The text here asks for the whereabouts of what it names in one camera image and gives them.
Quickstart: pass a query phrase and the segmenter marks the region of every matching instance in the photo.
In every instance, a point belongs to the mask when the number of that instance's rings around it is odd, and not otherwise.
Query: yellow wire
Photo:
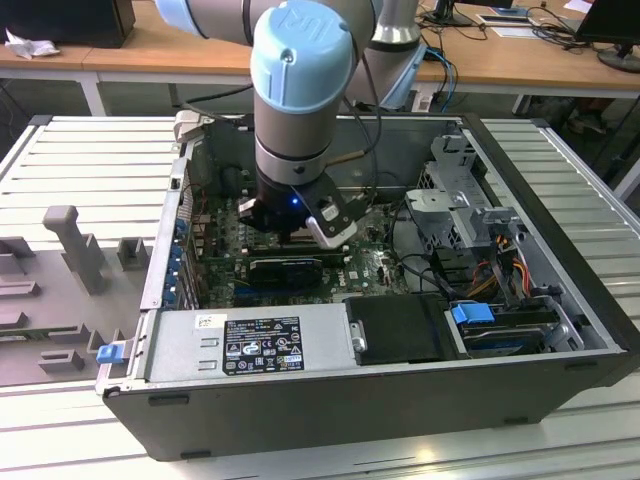
[[[481,293],[483,290],[485,290],[486,288],[490,287],[493,283],[495,283],[495,281],[496,281],[496,277],[494,275],[493,277],[491,277],[490,279],[485,281],[482,285],[479,285],[478,287],[476,287],[475,289],[470,291],[467,294],[467,297],[473,297],[473,296]]]
[[[525,279],[526,279],[526,273],[525,273],[524,267],[520,265],[518,262],[513,262],[513,266],[518,269],[518,271],[520,272],[520,276],[522,277],[522,293],[524,293],[525,295],[528,295],[528,292],[524,287]]]

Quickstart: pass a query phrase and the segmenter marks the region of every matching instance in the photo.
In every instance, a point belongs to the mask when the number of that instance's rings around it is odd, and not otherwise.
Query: blue cable
[[[447,74],[449,75],[449,94],[447,95],[447,100],[444,102],[442,108],[440,109],[441,112],[445,112],[447,110],[447,107],[449,106],[449,102],[451,102],[451,98],[453,97],[453,69],[451,68],[451,63],[438,52],[429,48],[427,49],[427,51],[438,60],[440,60],[440,62],[442,62],[445,67],[447,67]]]

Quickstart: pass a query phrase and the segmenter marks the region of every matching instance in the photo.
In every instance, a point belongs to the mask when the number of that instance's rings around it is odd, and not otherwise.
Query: computer monitor
[[[598,53],[598,59],[617,70],[640,73],[640,58],[633,56],[633,46],[640,45],[640,1],[595,0],[576,39],[615,44],[615,49]]]
[[[465,15],[454,12],[456,3],[468,3],[470,5],[483,5],[494,8],[510,8],[513,0],[437,0],[433,11],[425,13],[424,17],[431,23],[447,27],[470,27],[473,20]]]

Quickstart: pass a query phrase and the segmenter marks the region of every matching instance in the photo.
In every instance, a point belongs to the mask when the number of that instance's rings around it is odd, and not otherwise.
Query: power supply label
[[[300,317],[228,320],[224,324],[227,375],[304,370]]]

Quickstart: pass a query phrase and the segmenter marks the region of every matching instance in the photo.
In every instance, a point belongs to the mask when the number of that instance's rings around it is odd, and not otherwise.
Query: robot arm
[[[306,225],[327,249],[347,241],[356,233],[356,221],[366,206],[361,200],[346,203],[324,173],[340,102],[350,84],[350,92],[370,90],[363,83],[365,72],[358,68],[370,45],[376,89],[384,92],[381,98],[389,106],[403,94],[406,98],[416,59],[424,53],[413,21],[418,0],[389,0],[384,5],[382,0],[156,3],[171,25],[205,38],[253,46],[257,195],[241,206],[241,220],[262,231],[279,232],[283,240]],[[383,22],[397,21],[400,11],[410,12],[404,15],[405,35]],[[414,31],[407,43],[411,26]],[[400,48],[393,44],[398,40]]]

